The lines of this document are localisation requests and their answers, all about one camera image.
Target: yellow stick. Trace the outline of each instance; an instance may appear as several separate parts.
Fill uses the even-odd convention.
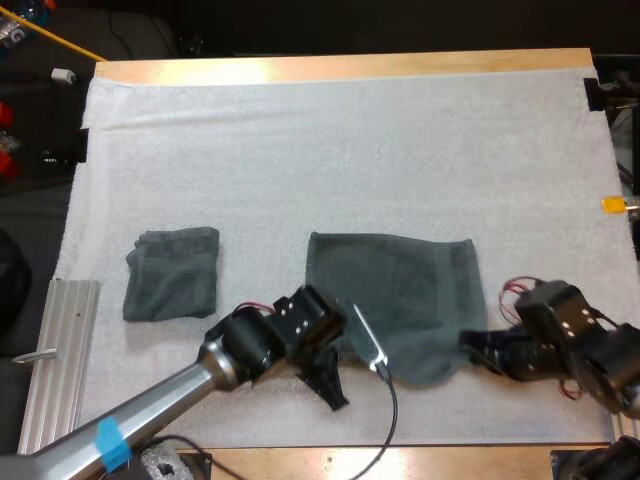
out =
[[[64,45],[67,48],[70,48],[71,50],[75,50],[76,52],[85,55],[87,57],[89,57],[92,60],[95,60],[96,62],[107,62],[108,60],[106,58],[101,57],[100,55],[96,55],[93,52],[90,52],[89,50],[85,50],[82,47],[79,47],[78,45],[76,45],[75,43],[71,43],[68,40],[65,40],[62,37],[59,37],[57,35],[55,35],[54,33],[51,33],[49,30],[45,30],[44,28],[36,25],[35,23],[31,23],[29,20],[25,20],[22,17],[19,17],[18,15],[16,15],[15,13],[7,10],[6,8],[0,6],[0,13],[2,13],[4,16],[10,18],[11,20],[15,20],[16,22],[24,25],[25,27],[30,28],[31,30],[34,30],[36,32],[38,32],[41,35],[44,35],[47,38],[50,38],[51,40],[53,40],[54,42],[58,42],[61,45]]]

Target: folded gray cloth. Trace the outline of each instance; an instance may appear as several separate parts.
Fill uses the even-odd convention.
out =
[[[130,322],[203,318],[216,307],[220,232],[211,227],[145,232],[127,255],[123,317]]]
[[[358,305],[394,375],[411,385],[442,382],[465,362],[460,330],[485,330],[487,309],[471,240],[433,243],[381,234],[312,233],[307,283],[345,311]],[[339,348],[365,348],[350,323]]]

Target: silver cylindrical arm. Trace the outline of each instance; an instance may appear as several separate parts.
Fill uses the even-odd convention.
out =
[[[124,440],[134,446],[150,439],[213,390],[231,390],[238,384],[233,364],[219,345],[215,342],[205,343],[200,347],[198,361],[193,365],[31,457],[24,457],[24,460],[35,463],[39,479],[87,478],[103,468],[101,453],[95,443],[101,420],[113,417]]]

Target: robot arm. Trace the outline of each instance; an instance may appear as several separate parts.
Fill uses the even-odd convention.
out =
[[[461,333],[472,362],[518,381],[573,378],[610,412],[640,419],[640,330],[613,323],[560,280],[539,282],[515,308],[521,325]]]
[[[0,457],[2,477],[88,478],[103,469],[97,440],[105,419],[115,421],[129,446],[139,445],[214,390],[256,381],[284,359],[334,410],[345,405],[331,346],[342,333],[342,313],[309,286],[274,308],[268,316],[254,307],[236,309],[206,333],[195,363],[33,455]]]

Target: wooden table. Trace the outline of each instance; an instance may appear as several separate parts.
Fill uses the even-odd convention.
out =
[[[353,78],[592,67],[588,49],[500,50],[335,57],[104,62],[96,76],[153,85],[246,85]],[[551,478],[549,452],[589,446],[396,447],[367,479],[540,480]],[[216,449],[215,458],[250,480],[345,480],[375,448]],[[214,478],[232,478],[220,470]]]

